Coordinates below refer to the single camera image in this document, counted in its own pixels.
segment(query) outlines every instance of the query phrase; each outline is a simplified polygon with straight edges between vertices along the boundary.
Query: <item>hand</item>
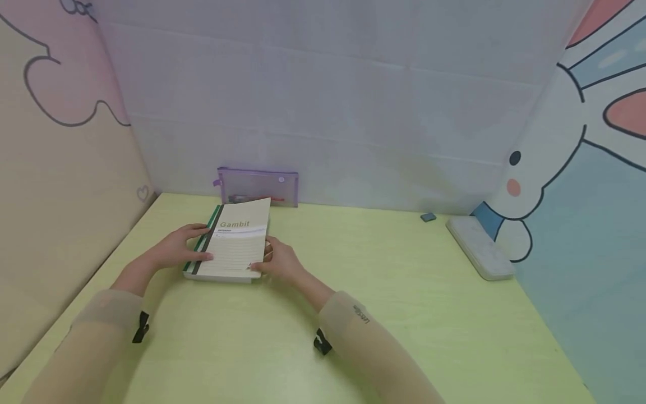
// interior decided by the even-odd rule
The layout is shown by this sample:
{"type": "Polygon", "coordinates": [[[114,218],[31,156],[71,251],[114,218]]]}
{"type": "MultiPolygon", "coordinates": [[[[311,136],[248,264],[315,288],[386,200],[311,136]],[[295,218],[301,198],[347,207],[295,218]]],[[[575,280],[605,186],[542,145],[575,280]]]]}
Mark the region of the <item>hand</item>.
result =
{"type": "Polygon", "coordinates": [[[205,224],[187,224],[164,237],[140,258],[148,261],[155,270],[170,268],[188,261],[210,261],[213,254],[198,253],[186,246],[186,242],[210,231],[205,224]]]}
{"type": "Polygon", "coordinates": [[[265,249],[269,260],[252,264],[252,271],[268,273],[289,284],[293,284],[299,276],[307,273],[291,246],[272,236],[267,236],[267,241],[271,245],[271,249],[265,249]]]}

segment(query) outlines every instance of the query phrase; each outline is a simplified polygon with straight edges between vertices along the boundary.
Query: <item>purple pencil case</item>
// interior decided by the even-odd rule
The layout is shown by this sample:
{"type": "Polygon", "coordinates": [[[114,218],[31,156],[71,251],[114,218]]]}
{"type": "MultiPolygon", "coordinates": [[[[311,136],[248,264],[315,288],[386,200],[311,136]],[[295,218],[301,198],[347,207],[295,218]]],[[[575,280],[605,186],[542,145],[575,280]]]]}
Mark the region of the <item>purple pencil case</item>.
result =
{"type": "Polygon", "coordinates": [[[220,186],[224,204],[271,198],[272,206],[298,206],[298,173],[220,167],[213,186],[220,186]]]}

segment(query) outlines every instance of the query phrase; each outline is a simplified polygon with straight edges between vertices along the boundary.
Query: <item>desk surface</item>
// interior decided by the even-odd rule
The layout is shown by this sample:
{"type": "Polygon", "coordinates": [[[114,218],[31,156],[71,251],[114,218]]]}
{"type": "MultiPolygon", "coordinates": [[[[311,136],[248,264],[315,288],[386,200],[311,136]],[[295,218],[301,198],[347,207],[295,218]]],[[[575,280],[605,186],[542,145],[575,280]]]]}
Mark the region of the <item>desk surface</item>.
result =
{"type": "MultiPolygon", "coordinates": [[[[218,200],[163,194],[56,321],[0,402],[18,403],[74,316],[165,234],[206,222],[218,200]]],[[[446,230],[415,213],[301,205],[272,208],[270,233],[304,265],[368,307],[449,403],[593,403],[516,281],[486,282],[446,230]]],[[[278,282],[155,276],[144,343],[130,345],[104,403],[364,403],[375,395],[311,343],[313,312],[278,282]]]]}

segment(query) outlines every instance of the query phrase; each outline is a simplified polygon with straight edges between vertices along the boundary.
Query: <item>eraser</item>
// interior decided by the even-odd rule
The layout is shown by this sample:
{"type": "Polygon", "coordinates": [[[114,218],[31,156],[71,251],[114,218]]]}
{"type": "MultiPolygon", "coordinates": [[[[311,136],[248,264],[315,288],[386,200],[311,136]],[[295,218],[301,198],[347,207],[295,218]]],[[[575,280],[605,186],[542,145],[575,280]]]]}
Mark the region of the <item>eraser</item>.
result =
{"type": "Polygon", "coordinates": [[[430,222],[431,220],[437,219],[433,213],[425,213],[420,216],[424,222],[430,222]]]}

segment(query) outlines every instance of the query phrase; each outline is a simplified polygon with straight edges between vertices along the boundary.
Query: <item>pink cheek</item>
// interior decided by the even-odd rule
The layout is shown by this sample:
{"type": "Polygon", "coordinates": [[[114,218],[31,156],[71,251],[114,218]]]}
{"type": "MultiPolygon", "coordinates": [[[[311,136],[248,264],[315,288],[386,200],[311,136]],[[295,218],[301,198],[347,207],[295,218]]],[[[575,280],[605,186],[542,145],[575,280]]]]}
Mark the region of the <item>pink cheek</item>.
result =
{"type": "Polygon", "coordinates": [[[514,180],[513,178],[507,181],[507,192],[513,197],[517,197],[521,194],[521,184],[514,180]]]}

